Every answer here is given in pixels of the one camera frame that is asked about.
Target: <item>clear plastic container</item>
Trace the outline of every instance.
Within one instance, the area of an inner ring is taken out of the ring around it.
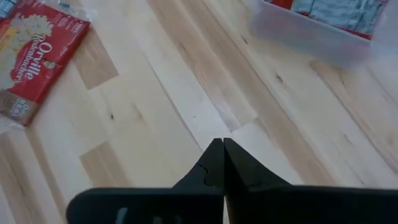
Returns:
[[[398,0],[390,0],[372,40],[263,0],[253,0],[253,34],[288,45],[334,65],[351,68],[398,55]]]

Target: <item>red package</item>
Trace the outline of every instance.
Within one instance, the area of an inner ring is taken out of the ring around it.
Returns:
[[[0,114],[28,125],[90,23],[23,0],[0,19]]]

